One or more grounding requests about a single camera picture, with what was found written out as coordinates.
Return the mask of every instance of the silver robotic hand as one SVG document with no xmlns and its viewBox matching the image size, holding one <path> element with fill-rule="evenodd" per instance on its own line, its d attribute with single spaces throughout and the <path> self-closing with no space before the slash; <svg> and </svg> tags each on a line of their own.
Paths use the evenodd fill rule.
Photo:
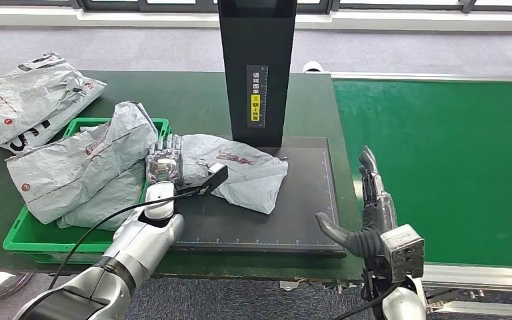
<svg viewBox="0 0 512 320">
<path fill-rule="evenodd" d="M 364 259 L 362 298 L 373 301 L 385 296 L 381 306 L 373 307 L 376 319 L 425 319 L 424 294 L 418 280 L 423 276 L 425 240 L 410 225 L 397 226 L 393 200 L 384 189 L 368 147 L 364 146 L 359 162 L 364 200 L 362 229 L 348 231 L 324 213 L 315 215 L 319 227 L 334 242 Z"/>
<path fill-rule="evenodd" d="M 192 185 L 176 187 L 164 181 L 148 187 L 146 202 L 176 193 L 208 195 L 228 178 L 228 168 L 216 164 L 210 176 Z M 118 228 L 113 244 L 90 268 L 68 283 L 28 302 L 18 320 L 122 319 L 136 290 L 152 275 L 170 246 L 179 238 L 183 216 L 174 201 L 136 208 Z"/>
</svg>

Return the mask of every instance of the black vertical stand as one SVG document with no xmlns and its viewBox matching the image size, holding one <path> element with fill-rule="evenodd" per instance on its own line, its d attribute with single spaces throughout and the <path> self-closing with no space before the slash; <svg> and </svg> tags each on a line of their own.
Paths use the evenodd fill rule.
<svg viewBox="0 0 512 320">
<path fill-rule="evenodd" d="M 219 0 L 233 140 L 281 147 L 297 0 Z"/>
</svg>

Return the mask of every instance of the floor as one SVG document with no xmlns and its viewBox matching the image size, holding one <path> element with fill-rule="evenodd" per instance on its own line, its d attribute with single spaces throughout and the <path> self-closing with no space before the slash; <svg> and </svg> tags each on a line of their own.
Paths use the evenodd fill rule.
<svg viewBox="0 0 512 320">
<path fill-rule="evenodd" d="M 216 29 L 0 27 L 0 75 L 50 51 L 78 69 L 224 70 Z M 292 72 L 311 60 L 329 71 L 512 75 L 512 34 L 296 31 Z M 19 292 L 0 299 L 0 320 L 12 318 L 48 281 L 35 275 Z M 491 296 L 512 303 L 512 296 Z M 151 279 L 127 319 L 330 319 L 360 303 L 357 289 L 338 294 L 317 283 L 286 292 L 275 281 Z M 362 313 L 352 319 L 368 318 Z"/>
</svg>

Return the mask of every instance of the green basket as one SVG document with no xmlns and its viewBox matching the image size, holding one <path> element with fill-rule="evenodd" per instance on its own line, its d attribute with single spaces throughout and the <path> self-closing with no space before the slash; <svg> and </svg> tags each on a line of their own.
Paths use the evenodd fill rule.
<svg viewBox="0 0 512 320">
<path fill-rule="evenodd" d="M 109 122 L 111 118 L 75 118 L 70 122 L 63 137 L 79 132 L 80 127 L 94 127 Z M 171 133 L 166 119 L 153 118 L 160 137 Z M 146 183 L 142 192 L 144 199 Z M 74 243 L 87 231 L 87 228 L 70 227 L 60 229 L 56 222 L 43 225 L 25 205 L 15 220 L 3 242 L 4 250 L 29 256 L 38 263 L 61 263 L 73 248 Z M 113 240 L 113 231 L 95 230 L 77 248 L 69 262 L 74 264 L 94 263 L 107 250 Z"/>
</svg>

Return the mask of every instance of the crumpled package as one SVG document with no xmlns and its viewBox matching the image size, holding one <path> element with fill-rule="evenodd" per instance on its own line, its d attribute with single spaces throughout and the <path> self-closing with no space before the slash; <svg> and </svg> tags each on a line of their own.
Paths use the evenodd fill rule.
<svg viewBox="0 0 512 320">
<path fill-rule="evenodd" d="M 229 167 L 229 178 L 213 195 L 267 215 L 272 212 L 287 174 L 287 161 L 244 143 L 212 135 L 184 135 L 181 148 L 186 183 L 206 177 L 210 166 L 222 163 Z"/>
<path fill-rule="evenodd" d="M 0 145 L 81 100 L 86 79 L 55 53 L 0 78 Z"/>
<path fill-rule="evenodd" d="M 8 158 L 7 168 L 30 212 L 48 224 L 144 159 L 157 136 L 141 104 L 122 102 L 111 122 Z"/>
<path fill-rule="evenodd" d="M 73 118 L 98 98 L 107 86 L 107 84 L 102 81 L 87 77 L 83 78 L 83 82 L 83 89 L 79 92 L 78 96 L 76 96 L 69 108 L 38 123 L 13 140 L 1 145 L 1 147 L 18 155 L 48 143 L 56 133 L 60 132 Z"/>
<path fill-rule="evenodd" d="M 120 176 L 110 180 L 88 202 L 56 220 L 58 227 L 90 228 L 114 212 L 140 202 L 144 187 L 144 161 L 140 160 Z M 98 229 L 114 231 L 130 216 L 128 210 L 110 218 Z"/>
</svg>

